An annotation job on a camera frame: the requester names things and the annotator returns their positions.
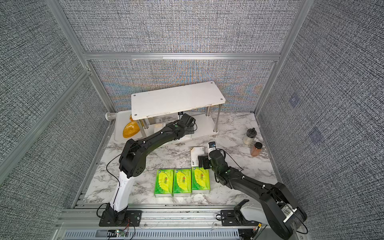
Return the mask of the white tissue pack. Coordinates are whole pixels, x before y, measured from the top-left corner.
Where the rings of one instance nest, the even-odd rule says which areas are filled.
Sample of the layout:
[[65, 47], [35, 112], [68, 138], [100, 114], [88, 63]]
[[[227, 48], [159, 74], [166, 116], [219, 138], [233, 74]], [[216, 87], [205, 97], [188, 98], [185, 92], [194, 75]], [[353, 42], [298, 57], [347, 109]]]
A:
[[159, 116], [155, 118], [155, 124], [165, 125], [167, 123], [173, 122], [175, 120], [172, 116]]
[[199, 166], [199, 157], [205, 155], [204, 147], [192, 147], [191, 148], [191, 167]]

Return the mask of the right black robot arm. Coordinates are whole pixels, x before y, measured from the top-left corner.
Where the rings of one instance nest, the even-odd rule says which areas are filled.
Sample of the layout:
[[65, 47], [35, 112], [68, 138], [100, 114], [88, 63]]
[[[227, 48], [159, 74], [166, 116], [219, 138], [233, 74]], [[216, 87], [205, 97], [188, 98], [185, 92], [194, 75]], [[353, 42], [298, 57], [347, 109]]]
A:
[[208, 155], [198, 156], [198, 163], [205, 170], [214, 172], [216, 182], [258, 201], [271, 229], [280, 238], [288, 240], [307, 220], [299, 202], [284, 184], [272, 185], [252, 179], [230, 167], [226, 156], [224, 150], [213, 150]]

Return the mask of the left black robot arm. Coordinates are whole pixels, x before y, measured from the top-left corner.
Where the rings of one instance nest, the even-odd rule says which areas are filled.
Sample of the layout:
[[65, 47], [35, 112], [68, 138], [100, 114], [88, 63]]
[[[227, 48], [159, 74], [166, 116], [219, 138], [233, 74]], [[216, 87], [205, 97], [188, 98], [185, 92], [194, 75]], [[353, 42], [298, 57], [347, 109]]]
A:
[[151, 152], [168, 142], [193, 134], [196, 130], [196, 119], [184, 114], [179, 120], [166, 124], [146, 138], [137, 141], [129, 139], [119, 155], [118, 185], [106, 211], [118, 214], [127, 208], [135, 179], [145, 170], [146, 159]]

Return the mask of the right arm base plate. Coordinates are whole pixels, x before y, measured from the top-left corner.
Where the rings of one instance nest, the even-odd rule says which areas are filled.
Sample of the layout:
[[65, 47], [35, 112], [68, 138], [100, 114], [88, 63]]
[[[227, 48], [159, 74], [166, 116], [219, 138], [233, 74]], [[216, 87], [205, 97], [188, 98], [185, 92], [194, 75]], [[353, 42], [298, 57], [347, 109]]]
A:
[[225, 227], [230, 226], [257, 226], [260, 223], [254, 220], [247, 220], [241, 212], [241, 207], [247, 204], [249, 200], [242, 200], [232, 210], [221, 210], [220, 214], [216, 215], [216, 219], [221, 221]]

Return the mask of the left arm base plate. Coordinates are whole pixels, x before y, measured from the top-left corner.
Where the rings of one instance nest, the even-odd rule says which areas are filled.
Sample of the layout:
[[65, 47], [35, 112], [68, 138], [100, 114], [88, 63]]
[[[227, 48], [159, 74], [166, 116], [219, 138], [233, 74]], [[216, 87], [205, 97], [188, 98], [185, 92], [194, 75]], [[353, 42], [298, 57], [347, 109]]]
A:
[[125, 227], [128, 224], [138, 227], [142, 219], [142, 213], [139, 210], [125, 210], [120, 213], [104, 211], [99, 227]]

